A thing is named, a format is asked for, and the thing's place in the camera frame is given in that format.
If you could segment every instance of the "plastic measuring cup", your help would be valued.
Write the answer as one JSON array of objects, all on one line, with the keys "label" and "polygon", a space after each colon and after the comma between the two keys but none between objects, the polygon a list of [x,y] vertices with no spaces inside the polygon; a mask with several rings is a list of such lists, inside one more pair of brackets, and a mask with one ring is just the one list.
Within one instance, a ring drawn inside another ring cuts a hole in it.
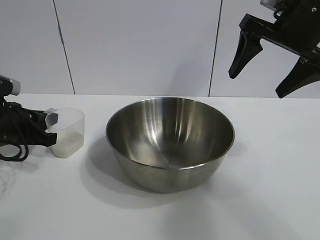
[{"label": "plastic measuring cup", "polygon": [[85,114],[75,108],[49,109],[46,111],[46,127],[49,133],[57,133],[56,144],[51,151],[66,159],[85,143]]}]

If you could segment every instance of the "black robotic arm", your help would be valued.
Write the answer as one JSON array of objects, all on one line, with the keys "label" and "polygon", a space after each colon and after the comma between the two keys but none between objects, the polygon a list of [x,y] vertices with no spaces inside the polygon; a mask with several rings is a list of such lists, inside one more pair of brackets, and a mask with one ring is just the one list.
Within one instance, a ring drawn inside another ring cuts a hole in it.
[{"label": "black robotic arm", "polygon": [[274,11],[275,23],[246,14],[240,23],[238,48],[229,69],[234,79],[263,50],[265,39],[300,58],[289,75],[277,87],[284,98],[295,90],[320,81],[320,0],[261,0]]},{"label": "black robotic arm", "polygon": [[0,154],[0,160],[21,162],[28,157],[28,145],[49,147],[57,142],[56,133],[45,132],[47,114],[44,111],[26,109],[19,103],[5,100],[6,96],[19,93],[18,81],[0,75],[0,146],[13,145],[19,149],[15,156]]}]

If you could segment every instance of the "white wall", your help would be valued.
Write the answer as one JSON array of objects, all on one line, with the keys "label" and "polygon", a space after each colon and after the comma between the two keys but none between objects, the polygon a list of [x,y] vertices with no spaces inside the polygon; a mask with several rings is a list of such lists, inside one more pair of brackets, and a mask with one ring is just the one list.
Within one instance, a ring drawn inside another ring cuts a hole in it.
[{"label": "white wall", "polygon": [[73,93],[51,0],[1,1],[0,74],[23,93]]},{"label": "white wall", "polygon": [[[264,50],[244,68],[236,79],[230,79],[228,70],[238,46],[239,23],[246,13],[274,22],[273,12],[260,5],[259,0],[223,0],[211,96],[277,97],[275,89],[289,74],[299,58],[263,40],[261,44]],[[320,82],[301,88],[288,97],[319,98]]]},{"label": "white wall", "polygon": [[220,0],[56,0],[77,94],[208,96]]}]

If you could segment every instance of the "white tabletop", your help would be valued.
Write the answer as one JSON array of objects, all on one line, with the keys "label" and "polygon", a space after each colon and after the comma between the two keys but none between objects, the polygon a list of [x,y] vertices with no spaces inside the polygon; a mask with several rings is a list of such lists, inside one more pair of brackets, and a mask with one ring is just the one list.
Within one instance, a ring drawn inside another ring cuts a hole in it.
[{"label": "white tabletop", "polygon": [[110,116],[146,98],[9,97],[82,110],[85,146],[68,159],[36,146],[25,162],[0,162],[0,239],[320,239],[320,99],[192,97],[229,117],[235,143],[208,182],[160,194],[128,179],[105,139]]}]

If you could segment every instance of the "stainless steel bowl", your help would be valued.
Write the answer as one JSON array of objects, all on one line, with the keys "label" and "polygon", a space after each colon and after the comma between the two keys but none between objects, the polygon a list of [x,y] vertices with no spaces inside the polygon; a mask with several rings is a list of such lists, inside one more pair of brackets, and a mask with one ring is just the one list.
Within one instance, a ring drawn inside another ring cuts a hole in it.
[{"label": "stainless steel bowl", "polygon": [[163,193],[196,187],[218,169],[235,131],[217,109],[177,97],[142,100],[116,112],[106,137],[123,170]]}]

